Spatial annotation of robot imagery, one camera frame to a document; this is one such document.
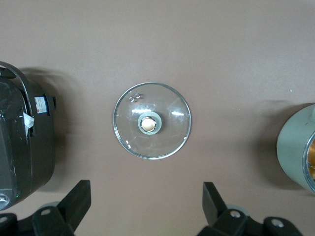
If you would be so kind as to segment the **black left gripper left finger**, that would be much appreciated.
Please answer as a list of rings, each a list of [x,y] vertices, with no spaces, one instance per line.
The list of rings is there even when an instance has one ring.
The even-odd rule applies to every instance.
[[[73,236],[91,207],[91,182],[79,181],[56,205],[46,206],[18,220],[14,213],[0,215],[2,236]]]

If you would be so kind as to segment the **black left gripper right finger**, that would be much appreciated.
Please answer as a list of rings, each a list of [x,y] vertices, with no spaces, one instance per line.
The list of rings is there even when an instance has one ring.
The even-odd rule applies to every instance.
[[[199,236],[301,236],[298,228],[280,217],[266,217],[263,223],[243,211],[228,208],[212,182],[203,183],[202,207],[208,225]]]

